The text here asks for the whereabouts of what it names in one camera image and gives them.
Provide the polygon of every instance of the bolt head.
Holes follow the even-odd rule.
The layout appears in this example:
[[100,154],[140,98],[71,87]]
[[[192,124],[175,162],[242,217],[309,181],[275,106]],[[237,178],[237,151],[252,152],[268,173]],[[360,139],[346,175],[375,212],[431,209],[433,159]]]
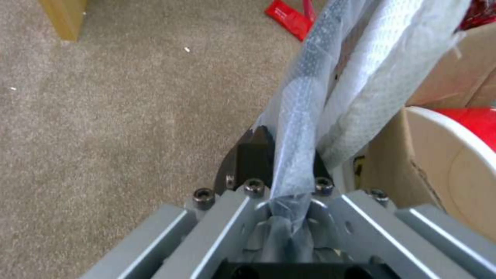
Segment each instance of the bolt head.
[[243,189],[251,198],[261,198],[265,191],[265,183],[258,178],[250,178],[243,183]]
[[332,179],[326,177],[315,178],[315,194],[319,196],[330,196],[334,189]]
[[200,188],[193,193],[193,204],[199,210],[209,210],[215,203],[215,193],[209,188]]
[[383,190],[381,189],[377,189],[377,188],[373,188],[369,191],[369,195],[374,199],[376,200],[378,203],[380,203],[382,206],[386,207],[387,206],[387,203],[389,201],[389,197],[388,195],[386,194],[386,192],[384,192]]

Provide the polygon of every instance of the cardboard box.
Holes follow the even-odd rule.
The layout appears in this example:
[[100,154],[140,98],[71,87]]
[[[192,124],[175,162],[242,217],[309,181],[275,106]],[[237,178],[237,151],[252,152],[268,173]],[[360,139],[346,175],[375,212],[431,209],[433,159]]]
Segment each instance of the cardboard box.
[[457,48],[446,53],[407,106],[460,108],[487,106],[496,100],[496,23],[466,31]]
[[[407,105],[490,106],[496,100],[494,46],[496,23],[467,31],[458,44],[461,57],[447,53]],[[399,208],[433,204],[496,242],[496,155],[488,147],[494,159],[488,163],[459,132],[409,110],[402,109],[369,143],[359,188],[383,189]]]

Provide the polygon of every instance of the wooden board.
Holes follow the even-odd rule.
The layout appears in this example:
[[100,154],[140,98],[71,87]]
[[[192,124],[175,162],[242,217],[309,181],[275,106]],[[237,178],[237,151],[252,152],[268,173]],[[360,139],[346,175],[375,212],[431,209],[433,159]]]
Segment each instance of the wooden board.
[[59,37],[76,41],[83,22],[86,0],[40,0],[40,3]]

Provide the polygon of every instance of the packaging material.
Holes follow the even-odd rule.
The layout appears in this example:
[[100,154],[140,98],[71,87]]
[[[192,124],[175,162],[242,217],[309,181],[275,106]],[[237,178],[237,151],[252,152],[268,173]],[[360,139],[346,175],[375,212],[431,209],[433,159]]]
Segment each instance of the packaging material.
[[496,100],[496,23],[465,32],[437,63],[407,106],[463,108]]
[[399,208],[433,204],[496,242],[496,153],[440,113],[398,113],[370,142],[361,181],[361,188],[385,190]]
[[274,0],[265,13],[281,24],[286,30],[295,35],[300,41],[304,40],[313,21],[300,14],[281,0]]
[[[266,126],[275,137],[271,210],[275,217],[290,221],[292,240],[300,239],[298,232],[307,233],[299,229],[315,185],[315,134],[327,96],[329,76],[340,57],[341,43],[371,1],[334,0],[326,5],[281,89],[254,125],[254,128]],[[274,225],[270,233],[287,235],[278,228],[286,229],[288,226]],[[301,257],[309,255],[307,251],[312,250],[312,245],[304,245],[304,241],[290,241],[285,247],[288,248],[286,256],[291,258],[287,260],[295,258],[295,261],[305,261]]]
[[425,203],[442,208],[425,173],[415,163],[403,109],[369,143],[360,182],[360,189],[383,189],[399,208]]
[[[396,8],[402,5],[397,1],[394,3]],[[345,113],[334,124],[330,123],[330,129],[319,140],[318,151],[328,169],[337,167],[365,146],[403,106],[440,57],[456,43],[457,36],[453,35],[453,31],[463,18],[468,4],[466,0],[422,2],[412,23],[387,57],[369,75],[357,97],[345,107]],[[358,49],[357,52],[363,51],[366,56],[373,57],[375,52],[381,52],[377,49]],[[359,67],[366,67],[367,64],[367,60],[362,60]],[[343,81],[343,88],[348,87],[348,81]]]
[[468,30],[492,22],[496,22],[496,0],[472,0],[460,29]]
[[[372,2],[329,2],[280,91],[254,125],[265,125],[276,139],[273,217],[266,239],[285,242],[271,243],[274,249],[265,247],[271,251],[284,247],[282,254],[264,253],[265,261],[311,260],[304,220],[314,191],[316,143],[329,171],[367,144],[455,44],[453,31],[469,4],[468,0],[384,0],[344,63],[344,78],[327,98],[342,43]],[[335,103],[336,90],[345,104]],[[335,119],[322,117],[326,98],[330,111],[344,108]],[[278,237],[282,235],[289,236],[288,241]]]

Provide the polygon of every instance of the red plastic bag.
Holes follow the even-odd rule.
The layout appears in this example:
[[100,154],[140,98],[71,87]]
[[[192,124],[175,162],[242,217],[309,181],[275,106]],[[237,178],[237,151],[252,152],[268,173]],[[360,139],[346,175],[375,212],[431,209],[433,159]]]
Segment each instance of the red plastic bag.
[[295,35],[300,41],[304,40],[310,31],[312,22],[281,0],[274,0],[265,13]]

